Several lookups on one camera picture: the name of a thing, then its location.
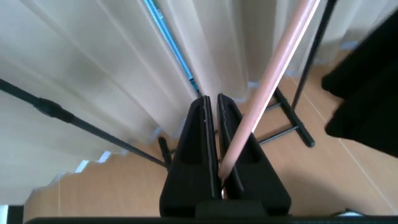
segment white curtain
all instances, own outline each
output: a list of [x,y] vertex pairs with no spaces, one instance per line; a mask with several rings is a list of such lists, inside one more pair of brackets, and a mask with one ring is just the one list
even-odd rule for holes
[[[246,100],[248,83],[260,80],[297,1],[157,3],[215,110],[221,92]],[[288,73],[300,74],[325,4]],[[397,5],[395,0],[338,1],[317,62],[328,63],[342,44],[361,40]],[[129,142],[151,142],[161,130],[177,138],[197,97],[141,0],[2,0],[0,78]],[[23,203],[57,172],[73,172],[83,159],[120,151],[3,92],[0,101],[0,204]]]

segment curtain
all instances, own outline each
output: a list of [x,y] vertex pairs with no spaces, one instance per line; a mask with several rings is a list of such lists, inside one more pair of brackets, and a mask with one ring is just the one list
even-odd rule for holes
[[[218,93],[244,101],[248,88],[256,87],[297,1],[156,3],[215,110]],[[322,0],[288,75],[300,74],[325,4]],[[397,5],[338,1],[317,62],[328,63],[342,47],[360,41]],[[161,131],[178,138],[197,97],[141,0],[3,0],[0,77],[128,142],[150,143]],[[73,172],[104,151],[120,152],[3,92],[0,101],[0,204],[23,203],[58,172]]]

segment floor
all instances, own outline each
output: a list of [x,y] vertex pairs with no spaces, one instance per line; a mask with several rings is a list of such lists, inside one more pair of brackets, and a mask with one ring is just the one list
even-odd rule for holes
[[[339,99],[320,87],[330,68],[315,66],[297,114],[316,145],[308,148],[296,132],[262,145],[292,197],[293,215],[328,215],[350,208],[368,215],[398,211],[398,159],[353,141],[331,138],[323,130]],[[279,88],[291,102],[299,79],[284,77]],[[239,106],[244,112],[246,105]],[[280,108],[268,111],[255,135],[262,139],[289,125]],[[176,141],[168,140],[170,148]],[[139,146],[162,158],[156,143]],[[34,192],[25,205],[25,220],[53,216],[159,216],[164,168],[134,154],[113,155],[104,164],[89,164]]]

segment pink tube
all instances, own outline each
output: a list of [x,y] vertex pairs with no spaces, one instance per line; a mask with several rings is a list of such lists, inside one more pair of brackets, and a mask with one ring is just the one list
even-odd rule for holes
[[241,124],[235,132],[218,171],[221,180],[231,173],[250,134],[254,132],[261,116],[266,109],[272,94],[282,78],[290,59],[299,45],[320,0],[301,0],[296,8],[292,21],[281,38],[276,51],[263,74],[259,89],[252,99],[249,110],[243,116]]

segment hanging clothes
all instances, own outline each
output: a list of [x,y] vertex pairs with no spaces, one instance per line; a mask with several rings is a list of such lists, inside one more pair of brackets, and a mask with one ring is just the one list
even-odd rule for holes
[[397,41],[398,11],[323,77],[322,88],[344,99],[327,134],[398,157]]

